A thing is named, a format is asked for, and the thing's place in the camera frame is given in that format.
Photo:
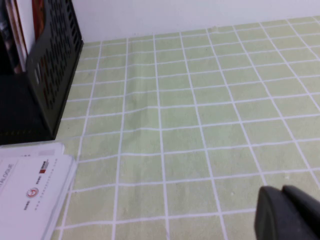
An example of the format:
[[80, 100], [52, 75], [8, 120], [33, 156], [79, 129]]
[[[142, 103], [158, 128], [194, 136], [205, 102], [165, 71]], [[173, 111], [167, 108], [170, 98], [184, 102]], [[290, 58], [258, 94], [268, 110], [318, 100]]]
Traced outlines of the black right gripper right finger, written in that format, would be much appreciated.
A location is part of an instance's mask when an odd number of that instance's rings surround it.
[[320, 202], [293, 185], [284, 185], [281, 190], [293, 203], [304, 222], [314, 233], [320, 232]]

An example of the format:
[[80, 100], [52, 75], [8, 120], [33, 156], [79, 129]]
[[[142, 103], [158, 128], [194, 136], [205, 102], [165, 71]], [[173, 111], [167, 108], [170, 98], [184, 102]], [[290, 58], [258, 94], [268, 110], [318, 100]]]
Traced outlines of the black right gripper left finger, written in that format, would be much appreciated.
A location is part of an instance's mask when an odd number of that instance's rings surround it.
[[257, 240], [318, 240], [290, 199], [272, 186], [259, 189], [254, 219]]

